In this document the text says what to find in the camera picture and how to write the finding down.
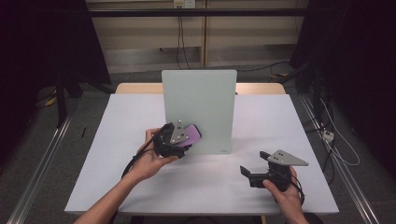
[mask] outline human hand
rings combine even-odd
[[[152,135],[157,133],[160,129],[149,129],[146,131],[146,141],[145,144],[151,139]],[[131,168],[127,175],[137,175],[139,180],[148,179],[155,174],[165,165],[172,161],[176,161],[178,159],[177,156],[171,156],[167,158],[160,158],[159,155],[154,151],[154,144],[151,142],[148,147],[145,149],[146,152],[134,163],[134,166]]]
[[[293,183],[297,184],[296,171],[292,167],[290,167],[290,171],[291,175],[295,177],[292,178]],[[297,188],[290,185],[286,191],[282,192],[270,180],[266,179],[262,181],[262,183],[274,195],[283,217],[288,221],[289,224],[308,223],[303,214],[300,194]]]

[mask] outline electrical outlet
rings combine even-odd
[[[184,8],[195,8],[195,0],[184,0]]]
[[[174,8],[183,8],[184,0],[174,0]]]
[[[322,138],[330,143],[334,139],[334,133],[325,130],[323,131]]]

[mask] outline gray metal bracket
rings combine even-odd
[[[267,159],[279,165],[307,166],[308,162],[303,161],[283,150],[278,150]]]
[[[180,142],[184,142],[187,139],[189,139],[189,136],[186,135],[184,128],[183,128],[183,124],[181,123],[181,120],[179,120],[176,124],[173,123],[175,126],[175,129],[172,133],[172,137],[171,137],[171,143],[172,144],[177,144]]]

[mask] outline dark background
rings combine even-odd
[[[89,16],[51,13],[85,10],[84,0],[0,1],[0,162],[15,147],[35,110],[40,89],[61,73],[109,83],[106,63]]]
[[[307,91],[318,69],[321,84],[331,91],[355,133],[396,176],[395,7],[389,1],[369,0],[311,0],[309,7],[340,13],[305,17],[290,65],[297,68],[313,60],[315,68],[296,78],[297,89]]]

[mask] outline white board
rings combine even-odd
[[[235,86],[235,70],[163,71],[166,122],[195,124],[203,136],[186,154],[231,152]]]

